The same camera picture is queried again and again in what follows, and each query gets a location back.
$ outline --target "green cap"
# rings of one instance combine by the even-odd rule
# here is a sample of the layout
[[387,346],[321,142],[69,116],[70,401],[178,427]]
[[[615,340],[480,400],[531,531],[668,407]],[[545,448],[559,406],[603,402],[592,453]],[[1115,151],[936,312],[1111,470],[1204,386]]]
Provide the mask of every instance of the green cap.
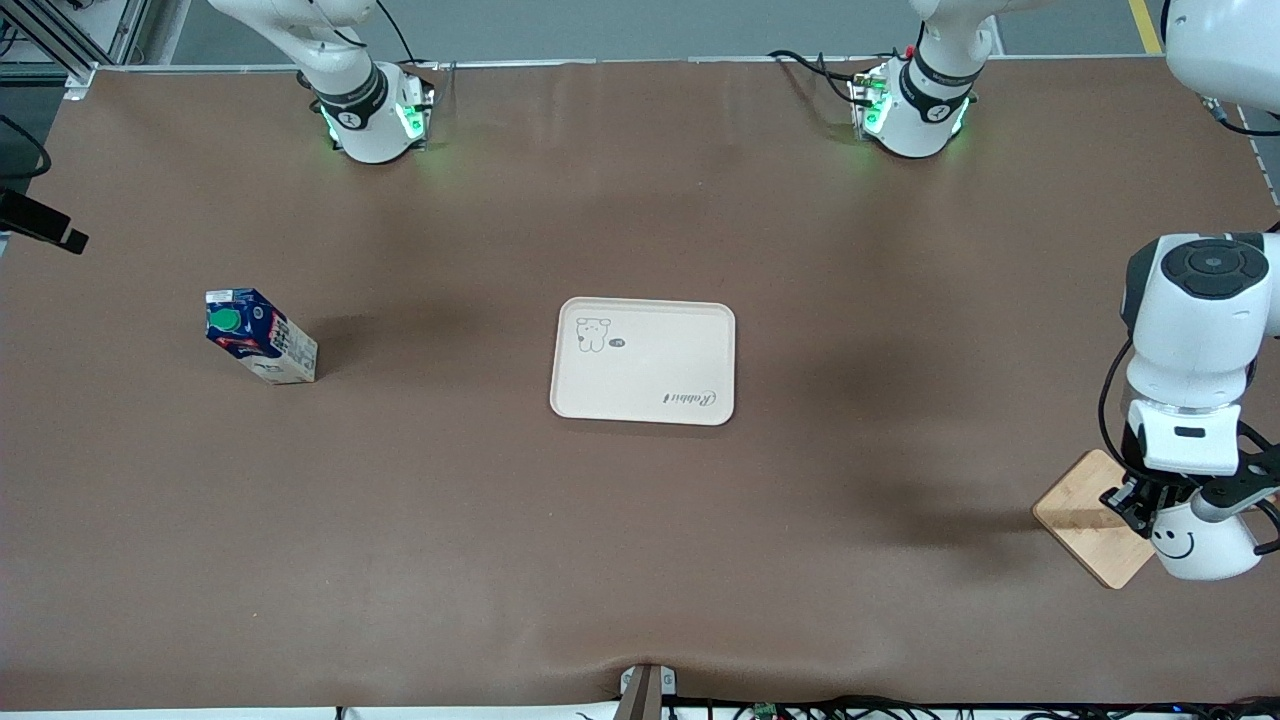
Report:
[[224,333],[238,329],[239,322],[239,310],[234,307],[223,307],[209,314],[209,324],[223,331]]

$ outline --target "wooden cutting board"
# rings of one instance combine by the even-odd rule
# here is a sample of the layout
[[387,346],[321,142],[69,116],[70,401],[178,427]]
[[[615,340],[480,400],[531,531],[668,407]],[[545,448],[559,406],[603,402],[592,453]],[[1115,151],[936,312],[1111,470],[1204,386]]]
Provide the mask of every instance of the wooden cutting board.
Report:
[[1032,506],[1036,519],[1111,589],[1123,588],[1155,555],[1148,541],[1098,500],[1123,479],[1124,470],[1115,460],[1091,450]]

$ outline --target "yellow floor line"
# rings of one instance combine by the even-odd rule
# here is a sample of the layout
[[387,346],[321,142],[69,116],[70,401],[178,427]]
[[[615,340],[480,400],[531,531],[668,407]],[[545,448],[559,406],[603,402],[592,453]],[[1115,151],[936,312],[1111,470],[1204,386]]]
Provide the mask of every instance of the yellow floor line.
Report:
[[1133,24],[1138,26],[1142,49],[1148,55],[1158,55],[1160,36],[1156,35],[1156,23],[1151,22],[1151,13],[1147,12],[1147,0],[1129,0],[1129,10],[1133,13]]

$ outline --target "smiley face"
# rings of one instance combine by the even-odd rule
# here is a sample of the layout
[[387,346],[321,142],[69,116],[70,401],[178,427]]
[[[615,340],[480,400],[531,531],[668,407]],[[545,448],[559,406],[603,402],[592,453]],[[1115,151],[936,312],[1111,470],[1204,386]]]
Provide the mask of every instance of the smiley face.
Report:
[[1175,530],[1156,528],[1151,533],[1151,544],[1155,546],[1156,552],[1164,555],[1169,560],[1181,560],[1184,557],[1189,557],[1196,550],[1196,533],[1190,530],[1179,533]]

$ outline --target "floor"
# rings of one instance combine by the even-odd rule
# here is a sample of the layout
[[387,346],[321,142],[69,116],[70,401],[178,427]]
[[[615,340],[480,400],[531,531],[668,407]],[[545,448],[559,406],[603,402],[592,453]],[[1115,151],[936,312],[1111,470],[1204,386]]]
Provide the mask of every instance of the floor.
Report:
[[[102,3],[120,0],[100,0]],[[1143,54],[1158,49],[1152,19],[1160,0],[1059,0],[1000,17],[1009,55]],[[763,55],[780,47],[805,54],[869,55],[909,44],[918,17],[906,0],[385,0],[415,55],[434,60],[645,60]],[[215,10],[207,0],[154,0],[151,32],[138,59],[182,67],[287,63],[270,42]],[[360,27],[375,58],[403,58],[392,24],[375,15]],[[60,92],[5,87],[0,113],[37,137],[47,133]],[[1252,127],[1276,122],[1249,115]],[[1280,168],[1280,138],[1260,142],[1266,165]],[[29,143],[0,132],[0,174],[35,161]]]

